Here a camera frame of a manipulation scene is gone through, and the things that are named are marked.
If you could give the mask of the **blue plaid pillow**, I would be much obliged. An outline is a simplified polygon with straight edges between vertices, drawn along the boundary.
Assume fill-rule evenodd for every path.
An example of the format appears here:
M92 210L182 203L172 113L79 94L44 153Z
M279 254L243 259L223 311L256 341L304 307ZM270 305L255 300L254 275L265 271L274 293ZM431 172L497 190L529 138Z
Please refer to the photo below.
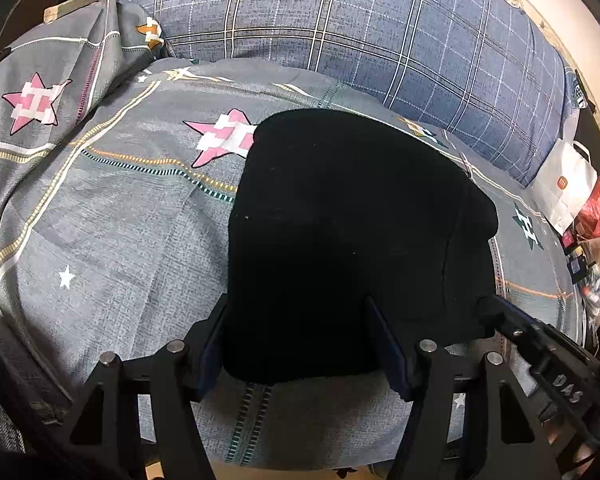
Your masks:
M453 133L529 183L576 134L573 69L507 0L132 0L179 58L263 58Z

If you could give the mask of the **grey star-pattern quilt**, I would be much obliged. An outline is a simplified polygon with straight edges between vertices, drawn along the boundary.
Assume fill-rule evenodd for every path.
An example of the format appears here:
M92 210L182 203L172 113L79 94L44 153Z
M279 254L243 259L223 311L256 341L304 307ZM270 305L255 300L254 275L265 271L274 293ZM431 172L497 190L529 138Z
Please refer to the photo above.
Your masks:
M96 0L9 46L0 61L0 217L16 185L162 45L161 26L140 6Z

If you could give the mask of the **black pants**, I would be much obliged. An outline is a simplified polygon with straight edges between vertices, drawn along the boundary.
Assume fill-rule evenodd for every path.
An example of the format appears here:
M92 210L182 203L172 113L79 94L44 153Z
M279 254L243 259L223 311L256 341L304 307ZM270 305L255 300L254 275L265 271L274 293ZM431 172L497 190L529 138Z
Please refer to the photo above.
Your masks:
M222 363L276 385L376 372L395 340L486 336L494 203L408 134L336 110L257 126L228 222Z

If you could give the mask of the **dark bottle with pink label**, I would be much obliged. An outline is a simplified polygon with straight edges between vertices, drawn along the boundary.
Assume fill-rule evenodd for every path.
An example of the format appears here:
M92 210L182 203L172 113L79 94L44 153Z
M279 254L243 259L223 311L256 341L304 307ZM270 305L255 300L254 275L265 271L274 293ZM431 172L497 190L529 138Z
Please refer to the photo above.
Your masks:
M579 246L577 233L573 229L566 229L562 233L560 240L562 241L562 249L565 255L571 254Z

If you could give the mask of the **red plastic bag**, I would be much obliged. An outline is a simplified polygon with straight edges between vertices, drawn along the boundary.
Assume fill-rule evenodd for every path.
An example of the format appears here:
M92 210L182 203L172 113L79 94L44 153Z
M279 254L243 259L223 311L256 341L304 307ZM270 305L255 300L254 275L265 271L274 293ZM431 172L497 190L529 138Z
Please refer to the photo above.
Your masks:
M597 178L592 194L577 215L576 231L585 240L600 237L600 177Z

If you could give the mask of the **grey star-pattern bed sheet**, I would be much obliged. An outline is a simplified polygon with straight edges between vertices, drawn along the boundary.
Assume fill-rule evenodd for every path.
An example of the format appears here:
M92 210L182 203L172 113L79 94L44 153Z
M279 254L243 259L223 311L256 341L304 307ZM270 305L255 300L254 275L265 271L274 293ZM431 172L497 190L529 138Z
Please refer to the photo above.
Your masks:
M147 356L210 312L246 151L207 156L206 137L301 107L385 122L457 162L498 210L498 291L584 341L557 235L526 188L457 136L307 70L164 58L110 88L0 217L0 352L43 422L64 419L100 352Z

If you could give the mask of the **dark bottle with blue label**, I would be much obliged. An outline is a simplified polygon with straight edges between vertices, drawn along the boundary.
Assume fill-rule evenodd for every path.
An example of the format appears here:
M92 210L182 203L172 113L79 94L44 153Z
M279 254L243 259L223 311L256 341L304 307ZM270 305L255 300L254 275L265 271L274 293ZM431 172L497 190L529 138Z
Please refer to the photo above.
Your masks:
M577 256L568 261L568 270L571 276L571 283L578 284L588 275L588 263L585 256Z

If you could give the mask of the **white paper shopping bag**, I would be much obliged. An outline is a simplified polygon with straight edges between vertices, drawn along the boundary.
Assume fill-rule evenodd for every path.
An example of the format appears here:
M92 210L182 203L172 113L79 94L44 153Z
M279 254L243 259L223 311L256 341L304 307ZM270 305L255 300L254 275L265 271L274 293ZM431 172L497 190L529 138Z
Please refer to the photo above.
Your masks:
M579 142L558 139L528 191L540 213L562 235L588 201L596 181L588 149Z

